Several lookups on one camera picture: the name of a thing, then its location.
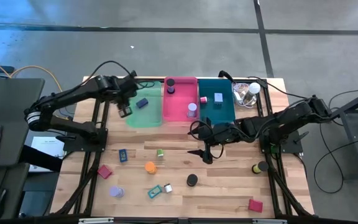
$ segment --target wooden tabletop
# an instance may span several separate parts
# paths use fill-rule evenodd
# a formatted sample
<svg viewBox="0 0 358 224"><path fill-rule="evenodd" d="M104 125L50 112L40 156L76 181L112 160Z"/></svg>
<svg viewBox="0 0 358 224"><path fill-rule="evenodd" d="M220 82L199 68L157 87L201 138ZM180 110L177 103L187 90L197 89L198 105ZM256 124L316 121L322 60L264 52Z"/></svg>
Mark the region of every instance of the wooden tabletop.
<svg viewBox="0 0 358 224"><path fill-rule="evenodd" d="M285 91L283 79L269 78L268 82ZM286 95L272 87L269 87L269 93L273 112L288 106ZM93 107L94 100L79 102L74 120L91 121ZM236 118L250 116L257 116L257 110L236 105ZM264 161L259 142L228 144L222 157L207 165L200 157L187 153L188 150L204 147L203 142L187 135L189 126L189 122L163 122L157 128L130 128L119 117L116 107L111 105L106 126L109 129L108 143L100 163L110 167L114 175L108 179L98 177L92 216L274 217L267 174L255 175L251 171L254 164ZM120 149L127 149L129 160L125 163L119 162ZM157 157L157 149L163 149L162 159ZM220 148L213 149L212 153L219 155ZM83 152L74 152L63 161L51 212L61 208L78 186L83 158ZM301 162L291 154L284 154L282 160L289 189L308 212L314 213ZM145 171L144 165L148 161L156 164L155 175ZM195 187L186 184L189 174L198 176ZM147 192L152 187L168 183L173 189L171 193L149 198ZM109 196L113 185L125 190L122 198ZM278 186L277 189L280 208L284 212L282 193ZM84 191L81 211L85 207L88 190L89 184ZM250 198L264 203L262 213L248 210Z"/></svg>

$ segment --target gray floor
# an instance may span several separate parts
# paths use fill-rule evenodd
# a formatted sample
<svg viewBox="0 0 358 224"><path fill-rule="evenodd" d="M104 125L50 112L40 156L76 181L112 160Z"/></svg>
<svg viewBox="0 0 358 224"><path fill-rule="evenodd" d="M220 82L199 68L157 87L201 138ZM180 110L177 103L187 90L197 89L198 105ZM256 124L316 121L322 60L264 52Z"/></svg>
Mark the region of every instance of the gray floor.
<svg viewBox="0 0 358 224"><path fill-rule="evenodd" d="M266 29L358 30L358 0L260 0L260 8ZM252 0L0 0L0 24L258 28ZM267 45L274 77L284 78L291 93L316 94L328 101L336 93L358 89L358 35L267 35ZM0 64L41 65L56 74L63 89L75 86L109 59L143 76L207 77L226 70L235 77L266 77L259 34L0 30ZM123 72L108 65L100 74ZM24 71L19 77L42 77L44 94L57 91L53 80L38 70ZM336 98L333 106L356 96ZM358 221L358 181L345 182L333 195L320 191L312 178L313 168L326 149L318 125L301 130L310 132L302 143L315 213ZM331 149L347 143L344 131L335 124L324 124L323 133ZM30 133L27 141L38 135ZM351 149L336 153L344 173L358 169ZM340 175L332 159L322 162L317 180L326 190L338 187Z"/></svg>

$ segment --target plastic bin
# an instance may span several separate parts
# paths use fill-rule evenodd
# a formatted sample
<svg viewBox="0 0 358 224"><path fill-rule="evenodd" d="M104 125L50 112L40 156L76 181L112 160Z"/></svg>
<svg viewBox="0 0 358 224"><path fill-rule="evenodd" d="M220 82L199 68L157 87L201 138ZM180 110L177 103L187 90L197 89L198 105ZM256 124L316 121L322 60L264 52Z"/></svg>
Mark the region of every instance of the plastic bin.
<svg viewBox="0 0 358 224"><path fill-rule="evenodd" d="M167 92L167 80L175 81L175 92ZM187 117L188 105L195 103L197 112L195 117ZM165 121L195 121L198 119L200 106L198 104L197 78L195 77L166 77L164 79L164 94L162 116Z"/></svg>
<svg viewBox="0 0 358 224"><path fill-rule="evenodd" d="M198 89L200 97L206 96L208 102L200 104L200 118L205 120L207 117L212 124L231 123L235 120L234 102L232 86L230 80L199 80ZM214 94L222 93L223 102L221 105L214 103Z"/></svg>
<svg viewBox="0 0 358 224"><path fill-rule="evenodd" d="M150 86L152 85L151 83L154 83L153 87L138 90L137 95L129 100L132 114L126 119L128 126L133 128L151 128L158 127L162 124L161 83L143 82L142 85ZM146 98L149 103L139 109L136 103L143 98Z"/></svg>

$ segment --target white paper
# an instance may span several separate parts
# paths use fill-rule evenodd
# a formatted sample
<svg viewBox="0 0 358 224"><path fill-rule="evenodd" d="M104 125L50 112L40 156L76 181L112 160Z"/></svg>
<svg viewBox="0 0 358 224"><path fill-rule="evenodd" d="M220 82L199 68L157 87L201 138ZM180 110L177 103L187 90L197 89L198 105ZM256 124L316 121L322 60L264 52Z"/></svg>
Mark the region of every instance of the white paper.
<svg viewBox="0 0 358 224"><path fill-rule="evenodd" d="M64 143L57 140L55 137L34 137L32 139L31 147L38 149L38 151L44 152L51 156L63 158L64 152L63 147ZM48 169L30 166L29 172L51 172Z"/></svg>

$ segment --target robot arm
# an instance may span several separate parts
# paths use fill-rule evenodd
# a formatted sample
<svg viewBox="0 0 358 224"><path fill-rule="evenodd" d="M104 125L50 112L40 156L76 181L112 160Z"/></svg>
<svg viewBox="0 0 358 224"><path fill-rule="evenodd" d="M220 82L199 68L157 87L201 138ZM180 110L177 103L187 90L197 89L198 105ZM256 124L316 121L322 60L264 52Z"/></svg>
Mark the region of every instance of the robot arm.
<svg viewBox="0 0 358 224"><path fill-rule="evenodd" d="M274 113L266 117L254 116L241 118L232 123L216 124L211 127L211 121L195 121L190 126L192 135L198 134L197 139L204 141L205 151L201 149L188 151L191 154L199 155L207 164L212 164L213 156L211 146L225 145L240 141L254 142L256 139L263 139L261 144L279 145L288 138L288 135L308 123L325 123L331 121L331 111L322 99L313 96L311 98L296 102L292 107Z"/></svg>
<svg viewBox="0 0 358 224"><path fill-rule="evenodd" d="M135 76L135 71L124 78L100 75L71 90L44 96L24 111L25 120L33 131L57 129L77 133L84 139L97 139L98 132L94 123L77 123L61 119L54 116L53 112L65 106L94 98L117 104L120 117L129 116L132 114L129 108L129 98L136 96L138 89Z"/></svg>

